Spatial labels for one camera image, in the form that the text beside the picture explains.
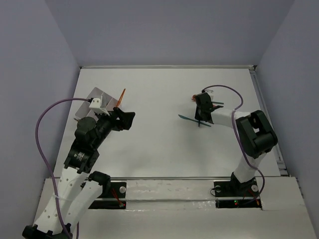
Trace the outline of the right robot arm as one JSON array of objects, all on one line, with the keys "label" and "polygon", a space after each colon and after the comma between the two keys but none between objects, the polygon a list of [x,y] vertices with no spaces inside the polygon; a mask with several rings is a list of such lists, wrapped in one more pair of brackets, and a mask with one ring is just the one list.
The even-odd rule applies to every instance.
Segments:
[{"label": "right robot arm", "polygon": [[194,95],[192,99],[196,103],[197,121],[223,125],[234,130],[242,158],[231,174],[230,181],[221,186],[220,193],[242,195],[254,185],[255,173],[261,160],[277,145],[276,133],[261,110],[250,113],[225,109],[214,105],[208,92]]}]

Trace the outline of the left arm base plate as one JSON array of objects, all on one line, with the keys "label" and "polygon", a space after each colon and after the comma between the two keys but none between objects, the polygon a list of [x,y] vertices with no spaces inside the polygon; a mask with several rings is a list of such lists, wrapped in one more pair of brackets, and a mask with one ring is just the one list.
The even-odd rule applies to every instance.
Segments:
[{"label": "left arm base plate", "polygon": [[103,189],[102,194],[91,204],[92,210],[124,210],[127,183],[125,181],[112,181],[110,189]]}]

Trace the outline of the teal plastic knife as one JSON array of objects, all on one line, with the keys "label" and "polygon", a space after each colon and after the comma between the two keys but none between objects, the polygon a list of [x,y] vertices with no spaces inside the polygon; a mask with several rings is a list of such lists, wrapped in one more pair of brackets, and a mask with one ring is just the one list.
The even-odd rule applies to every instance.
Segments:
[{"label": "teal plastic knife", "polygon": [[[178,115],[178,116],[179,116],[181,119],[183,119],[183,120],[189,120],[189,121],[192,121],[192,122],[197,123],[197,125],[198,125],[198,120],[191,119],[191,118],[188,118],[188,117],[185,117],[185,116],[182,116],[182,115]],[[203,123],[203,122],[200,123],[200,126],[201,126],[201,125],[207,126],[207,127],[211,127],[211,125],[209,125],[209,124],[207,124],[207,123]]]}]

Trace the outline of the orange plastic chopstick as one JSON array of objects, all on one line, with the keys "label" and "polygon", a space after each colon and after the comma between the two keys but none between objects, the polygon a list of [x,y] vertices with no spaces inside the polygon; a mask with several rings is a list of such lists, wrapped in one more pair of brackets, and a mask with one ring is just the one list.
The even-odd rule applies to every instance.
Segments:
[{"label": "orange plastic chopstick", "polygon": [[117,104],[116,104],[116,107],[117,107],[117,108],[120,106],[120,104],[121,104],[121,102],[122,102],[122,99],[123,99],[123,97],[124,97],[125,92],[126,92],[126,89],[123,89],[123,91],[122,91],[122,93],[121,93],[121,95],[120,95],[120,97],[119,97],[119,100],[118,100],[118,102],[117,102]]}]

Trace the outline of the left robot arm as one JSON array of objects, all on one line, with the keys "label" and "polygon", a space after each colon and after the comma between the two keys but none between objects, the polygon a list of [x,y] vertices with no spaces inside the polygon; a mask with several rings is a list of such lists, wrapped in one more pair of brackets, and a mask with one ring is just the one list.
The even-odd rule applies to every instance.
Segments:
[{"label": "left robot arm", "polygon": [[109,194],[111,178],[92,168],[98,148],[111,131],[129,130],[134,112],[113,108],[108,114],[84,117],[77,123],[75,139],[64,162],[57,190],[32,226],[26,226],[26,239],[71,239],[80,219],[100,196]]}]

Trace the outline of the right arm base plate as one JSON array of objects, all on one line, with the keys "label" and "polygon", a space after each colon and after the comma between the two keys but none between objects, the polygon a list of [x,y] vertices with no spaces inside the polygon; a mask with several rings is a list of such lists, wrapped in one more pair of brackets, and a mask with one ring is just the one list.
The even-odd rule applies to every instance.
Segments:
[{"label": "right arm base plate", "polygon": [[241,185],[232,185],[231,181],[214,181],[210,194],[215,198],[217,209],[261,209],[259,188],[256,179]]}]

